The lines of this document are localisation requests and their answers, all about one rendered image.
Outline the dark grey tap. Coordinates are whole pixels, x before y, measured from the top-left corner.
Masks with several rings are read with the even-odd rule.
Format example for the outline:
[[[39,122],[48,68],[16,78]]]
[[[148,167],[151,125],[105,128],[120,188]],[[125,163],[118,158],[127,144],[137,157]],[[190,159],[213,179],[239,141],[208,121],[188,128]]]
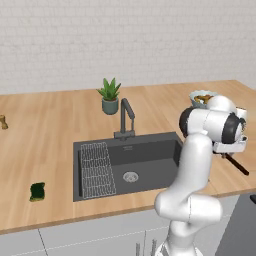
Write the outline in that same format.
[[[131,120],[131,129],[129,131],[126,130],[126,116],[129,116]],[[123,98],[121,100],[121,127],[119,132],[114,133],[114,138],[125,141],[127,138],[134,137],[134,119],[135,114],[132,107],[130,106],[128,100],[126,98]]]

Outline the white drawer front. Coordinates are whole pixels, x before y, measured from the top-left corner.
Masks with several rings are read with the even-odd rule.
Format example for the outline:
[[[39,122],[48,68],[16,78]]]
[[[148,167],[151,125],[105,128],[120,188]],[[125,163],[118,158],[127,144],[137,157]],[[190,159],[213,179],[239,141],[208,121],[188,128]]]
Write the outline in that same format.
[[[166,227],[154,209],[41,228],[47,249]]]

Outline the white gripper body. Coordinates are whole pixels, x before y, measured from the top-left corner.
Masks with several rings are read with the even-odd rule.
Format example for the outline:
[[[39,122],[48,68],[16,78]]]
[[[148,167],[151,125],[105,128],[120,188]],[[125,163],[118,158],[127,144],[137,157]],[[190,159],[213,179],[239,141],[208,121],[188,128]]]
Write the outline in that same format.
[[[213,151],[215,153],[238,153],[238,152],[243,152],[246,148],[248,141],[248,137],[245,135],[242,135],[235,143],[233,144],[224,144],[221,142],[215,142],[213,144]]]

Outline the dark grey dishwasher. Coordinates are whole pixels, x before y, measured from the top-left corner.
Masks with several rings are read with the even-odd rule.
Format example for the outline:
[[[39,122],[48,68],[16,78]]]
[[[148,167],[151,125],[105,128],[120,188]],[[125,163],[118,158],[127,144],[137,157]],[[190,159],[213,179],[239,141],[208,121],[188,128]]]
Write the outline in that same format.
[[[256,204],[242,194],[215,256],[256,256]]]

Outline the green plant in grey pot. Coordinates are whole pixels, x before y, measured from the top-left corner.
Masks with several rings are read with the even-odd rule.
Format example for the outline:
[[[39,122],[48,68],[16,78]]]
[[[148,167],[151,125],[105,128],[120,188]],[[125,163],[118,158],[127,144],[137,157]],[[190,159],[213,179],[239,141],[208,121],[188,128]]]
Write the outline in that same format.
[[[103,87],[98,89],[98,93],[102,96],[102,110],[107,115],[114,115],[118,111],[118,94],[121,84],[116,84],[116,79],[113,78],[108,82],[103,79]]]

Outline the pale bowl with food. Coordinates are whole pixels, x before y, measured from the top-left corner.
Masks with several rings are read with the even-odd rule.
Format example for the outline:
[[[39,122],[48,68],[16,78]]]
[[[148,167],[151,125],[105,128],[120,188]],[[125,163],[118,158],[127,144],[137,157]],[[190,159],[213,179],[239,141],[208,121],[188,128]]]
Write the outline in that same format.
[[[215,95],[207,90],[196,90],[190,93],[189,97],[193,107],[205,109],[208,101]]]

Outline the white cupboard door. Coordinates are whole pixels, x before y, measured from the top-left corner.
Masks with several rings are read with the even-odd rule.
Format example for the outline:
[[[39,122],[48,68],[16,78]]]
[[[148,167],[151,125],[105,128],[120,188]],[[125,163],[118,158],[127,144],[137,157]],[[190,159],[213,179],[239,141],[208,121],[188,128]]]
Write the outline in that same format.
[[[37,229],[0,235],[0,256],[47,256]]]
[[[144,240],[142,231],[47,248],[46,252],[47,256],[136,256],[136,243],[140,243],[140,256],[143,256]]]
[[[158,247],[165,241],[168,227],[146,230],[144,256],[154,256]]]

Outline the green and yellow sponge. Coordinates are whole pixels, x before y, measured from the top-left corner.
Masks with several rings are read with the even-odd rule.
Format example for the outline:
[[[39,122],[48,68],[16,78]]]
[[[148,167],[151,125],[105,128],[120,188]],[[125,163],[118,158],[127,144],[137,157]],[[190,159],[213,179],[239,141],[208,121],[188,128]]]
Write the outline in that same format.
[[[44,182],[34,183],[31,185],[31,187],[30,187],[30,192],[31,192],[30,201],[31,202],[40,201],[45,198],[44,187],[45,187]]]

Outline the dark grey sink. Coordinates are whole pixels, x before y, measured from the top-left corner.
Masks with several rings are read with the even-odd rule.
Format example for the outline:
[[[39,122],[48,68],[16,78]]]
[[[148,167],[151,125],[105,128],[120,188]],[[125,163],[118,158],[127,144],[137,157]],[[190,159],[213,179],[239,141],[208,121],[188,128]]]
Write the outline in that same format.
[[[103,139],[73,144],[73,200],[82,196],[80,148],[105,142],[108,147],[116,195],[144,192],[170,186],[177,176],[182,141],[174,132],[120,139]]]

